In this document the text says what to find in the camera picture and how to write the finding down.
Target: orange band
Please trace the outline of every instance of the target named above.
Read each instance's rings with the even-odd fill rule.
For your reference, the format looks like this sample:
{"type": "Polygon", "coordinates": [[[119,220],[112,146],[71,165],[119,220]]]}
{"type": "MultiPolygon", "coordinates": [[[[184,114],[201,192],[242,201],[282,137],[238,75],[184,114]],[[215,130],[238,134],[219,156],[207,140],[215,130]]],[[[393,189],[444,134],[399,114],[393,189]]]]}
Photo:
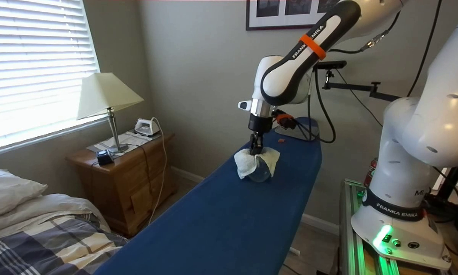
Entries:
{"type": "Polygon", "coordinates": [[[325,58],[325,50],[311,36],[302,35],[300,43],[309,47],[319,56],[319,59],[325,58]]]}

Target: table lamp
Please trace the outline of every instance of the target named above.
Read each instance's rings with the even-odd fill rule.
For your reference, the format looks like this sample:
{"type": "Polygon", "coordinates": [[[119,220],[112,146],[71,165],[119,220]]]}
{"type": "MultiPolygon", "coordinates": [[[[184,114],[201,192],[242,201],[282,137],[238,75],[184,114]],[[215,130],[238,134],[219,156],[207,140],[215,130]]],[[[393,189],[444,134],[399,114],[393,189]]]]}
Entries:
{"type": "Polygon", "coordinates": [[[122,153],[128,146],[125,143],[119,143],[114,111],[141,101],[143,99],[135,91],[132,91],[112,73],[93,73],[82,79],[76,117],[106,114],[108,125],[115,142],[115,148],[112,149],[122,153]]]}

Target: white cloth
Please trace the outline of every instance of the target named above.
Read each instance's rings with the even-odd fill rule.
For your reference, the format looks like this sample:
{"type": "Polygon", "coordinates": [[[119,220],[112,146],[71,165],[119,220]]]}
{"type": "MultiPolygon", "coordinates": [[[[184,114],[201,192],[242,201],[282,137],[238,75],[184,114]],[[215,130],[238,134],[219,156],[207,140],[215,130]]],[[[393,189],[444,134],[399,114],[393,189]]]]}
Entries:
{"type": "Polygon", "coordinates": [[[270,169],[270,174],[273,177],[276,162],[279,159],[279,151],[264,146],[261,154],[250,154],[248,148],[242,148],[238,153],[233,154],[235,165],[238,166],[238,175],[239,178],[244,178],[254,172],[257,168],[257,159],[261,159],[270,169]]]}

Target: lamp shade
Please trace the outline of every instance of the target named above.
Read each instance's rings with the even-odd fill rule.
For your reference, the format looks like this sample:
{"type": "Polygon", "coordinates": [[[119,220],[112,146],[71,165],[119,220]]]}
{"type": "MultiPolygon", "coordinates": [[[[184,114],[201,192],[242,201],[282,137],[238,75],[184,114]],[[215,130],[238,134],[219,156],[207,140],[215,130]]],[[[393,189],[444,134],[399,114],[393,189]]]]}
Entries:
{"type": "Polygon", "coordinates": [[[76,117],[122,110],[143,99],[112,73],[93,73],[82,79],[76,117]]]}

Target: blue ironing board cover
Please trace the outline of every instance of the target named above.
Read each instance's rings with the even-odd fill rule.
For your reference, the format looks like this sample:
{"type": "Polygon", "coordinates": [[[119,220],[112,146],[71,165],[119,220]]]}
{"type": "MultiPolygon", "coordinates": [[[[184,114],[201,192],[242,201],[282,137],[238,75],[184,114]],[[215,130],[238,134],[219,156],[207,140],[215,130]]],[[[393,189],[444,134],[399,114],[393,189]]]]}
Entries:
{"type": "Polygon", "coordinates": [[[239,180],[230,157],[96,273],[276,275],[320,168],[319,142],[264,136],[280,153],[267,183],[239,180]]]}

